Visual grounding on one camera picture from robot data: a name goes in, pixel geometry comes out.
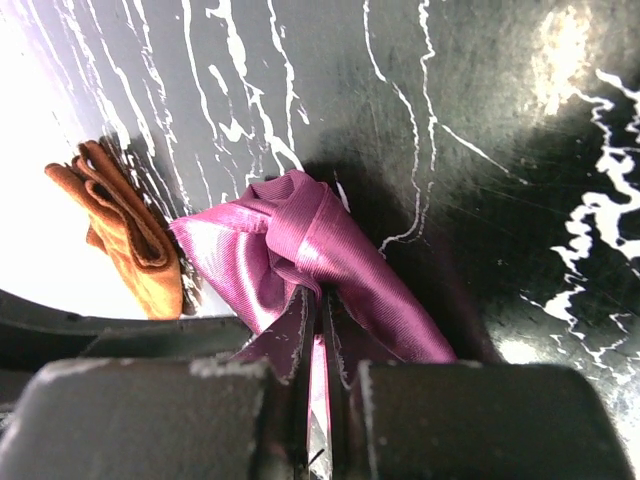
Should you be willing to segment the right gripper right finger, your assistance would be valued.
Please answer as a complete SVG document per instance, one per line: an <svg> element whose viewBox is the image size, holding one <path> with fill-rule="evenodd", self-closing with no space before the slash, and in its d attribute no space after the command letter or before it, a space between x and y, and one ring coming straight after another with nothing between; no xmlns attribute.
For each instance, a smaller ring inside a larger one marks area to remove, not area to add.
<svg viewBox="0 0 640 480"><path fill-rule="evenodd" d="M352 318L338 292L323 292L320 316L325 343L328 436L334 479L366 479L366 434L360 414L358 367L400 358Z"/></svg>

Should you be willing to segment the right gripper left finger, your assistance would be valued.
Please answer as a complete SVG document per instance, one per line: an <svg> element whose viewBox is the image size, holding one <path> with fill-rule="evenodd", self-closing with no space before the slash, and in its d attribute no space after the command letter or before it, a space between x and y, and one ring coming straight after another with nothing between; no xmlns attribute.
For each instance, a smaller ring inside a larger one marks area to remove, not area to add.
<svg viewBox="0 0 640 480"><path fill-rule="evenodd" d="M307 479L314 292L297 287L280 317L231 360L269 370L257 421L254 479Z"/></svg>

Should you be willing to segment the purple cloth napkin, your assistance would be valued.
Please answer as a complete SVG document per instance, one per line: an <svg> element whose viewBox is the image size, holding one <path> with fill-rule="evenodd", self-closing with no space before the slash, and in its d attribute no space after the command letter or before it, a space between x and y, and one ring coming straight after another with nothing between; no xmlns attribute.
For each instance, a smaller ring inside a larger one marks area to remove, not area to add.
<svg viewBox="0 0 640 480"><path fill-rule="evenodd" d="M237 200L178 218L170 229L188 260L257 335L302 286L337 289L353 320L393 357L457 357L425 308L324 182L292 170Z"/></svg>

